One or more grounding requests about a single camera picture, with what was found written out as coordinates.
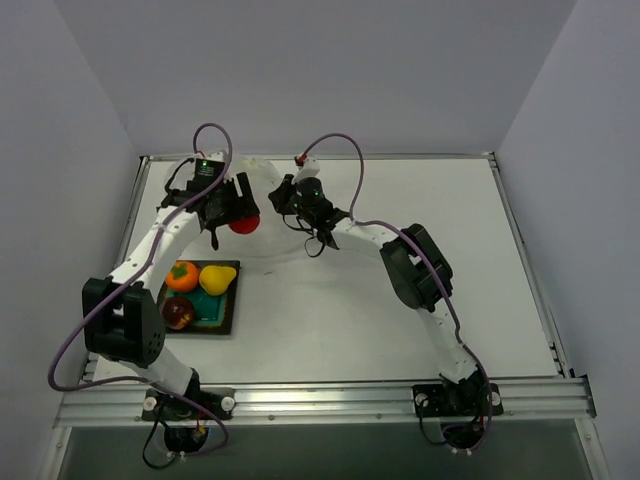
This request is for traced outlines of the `red fake apple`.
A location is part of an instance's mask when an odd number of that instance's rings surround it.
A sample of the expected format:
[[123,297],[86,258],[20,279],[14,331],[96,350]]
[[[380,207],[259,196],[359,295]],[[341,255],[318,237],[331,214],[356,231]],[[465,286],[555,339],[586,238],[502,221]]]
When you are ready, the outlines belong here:
[[253,233],[260,225],[261,219],[259,215],[252,215],[240,220],[229,223],[229,228],[236,234],[248,235]]

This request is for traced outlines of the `translucent white plastic bag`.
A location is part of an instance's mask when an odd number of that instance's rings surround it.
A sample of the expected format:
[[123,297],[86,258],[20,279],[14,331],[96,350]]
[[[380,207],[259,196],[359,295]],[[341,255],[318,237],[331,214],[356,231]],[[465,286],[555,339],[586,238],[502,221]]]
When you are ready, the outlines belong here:
[[247,157],[235,155],[229,175],[239,173],[248,175],[249,183],[256,204],[260,210],[260,223],[250,234],[237,234],[228,226],[217,230],[220,241],[218,250],[210,245],[210,233],[204,231],[181,256],[182,259],[194,260],[233,260],[249,258],[267,258],[294,253],[300,249],[299,239],[282,222],[271,202],[268,194],[280,184],[283,173],[276,165],[262,157]]

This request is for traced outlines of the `yellow fake pear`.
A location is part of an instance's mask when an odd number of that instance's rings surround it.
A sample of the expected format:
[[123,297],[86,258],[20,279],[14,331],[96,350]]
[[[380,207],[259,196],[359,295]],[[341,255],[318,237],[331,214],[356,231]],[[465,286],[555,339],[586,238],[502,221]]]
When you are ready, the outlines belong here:
[[237,271],[230,266],[208,265],[199,275],[200,287],[210,296],[223,295],[236,279]]

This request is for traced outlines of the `orange fake persimmon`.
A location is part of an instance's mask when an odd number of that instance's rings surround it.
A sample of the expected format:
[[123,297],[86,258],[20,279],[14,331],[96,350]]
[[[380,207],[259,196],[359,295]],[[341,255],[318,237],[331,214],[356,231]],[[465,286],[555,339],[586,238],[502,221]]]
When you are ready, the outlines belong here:
[[199,269],[188,261],[177,261],[165,278],[166,286],[177,293],[189,293],[199,285]]

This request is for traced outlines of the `dark brown fake fruit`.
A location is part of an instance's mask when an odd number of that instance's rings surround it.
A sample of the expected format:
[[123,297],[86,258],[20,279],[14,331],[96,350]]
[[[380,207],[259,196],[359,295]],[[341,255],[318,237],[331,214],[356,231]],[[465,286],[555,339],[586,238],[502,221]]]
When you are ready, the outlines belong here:
[[166,326],[175,331],[188,328],[196,319],[192,302],[184,297],[169,297],[162,305],[161,314]]

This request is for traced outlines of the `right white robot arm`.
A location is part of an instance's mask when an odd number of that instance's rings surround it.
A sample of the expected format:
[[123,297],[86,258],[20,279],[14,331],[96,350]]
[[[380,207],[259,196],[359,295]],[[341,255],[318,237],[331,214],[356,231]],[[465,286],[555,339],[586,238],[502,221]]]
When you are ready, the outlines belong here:
[[452,268],[422,225],[399,229],[381,220],[359,220],[334,206],[315,177],[287,175],[268,198],[278,214],[296,217],[323,246],[382,261],[396,296],[424,324],[450,409],[464,413],[490,396],[486,371],[461,337],[451,301]]

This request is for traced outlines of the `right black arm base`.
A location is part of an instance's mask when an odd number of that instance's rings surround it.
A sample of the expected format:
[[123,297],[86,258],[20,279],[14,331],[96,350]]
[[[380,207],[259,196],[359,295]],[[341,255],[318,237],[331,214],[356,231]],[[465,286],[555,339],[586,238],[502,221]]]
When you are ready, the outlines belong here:
[[495,417],[504,414],[499,388],[443,381],[412,387],[414,412],[423,438],[433,446],[471,455],[484,442]]

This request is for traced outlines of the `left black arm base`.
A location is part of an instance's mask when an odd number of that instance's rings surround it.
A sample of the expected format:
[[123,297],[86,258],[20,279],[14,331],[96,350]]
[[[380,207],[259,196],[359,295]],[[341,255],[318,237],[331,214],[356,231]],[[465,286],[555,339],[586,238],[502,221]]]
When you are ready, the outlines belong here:
[[232,389],[198,391],[183,400],[149,389],[142,403],[140,418],[162,429],[162,442],[168,452],[181,457],[210,453],[225,448],[236,407]]

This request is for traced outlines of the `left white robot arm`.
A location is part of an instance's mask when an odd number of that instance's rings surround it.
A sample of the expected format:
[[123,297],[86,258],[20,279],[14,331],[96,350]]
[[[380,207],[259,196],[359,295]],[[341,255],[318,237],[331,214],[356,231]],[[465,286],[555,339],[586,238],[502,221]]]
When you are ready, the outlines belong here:
[[204,231],[227,226],[250,234],[260,211],[244,173],[227,174],[225,152],[195,161],[185,189],[170,190],[149,231],[129,257],[104,279],[82,290],[87,349],[134,371],[134,380],[167,393],[165,405],[179,419],[202,405],[199,376],[165,346],[165,321],[156,304],[166,276],[185,248]]

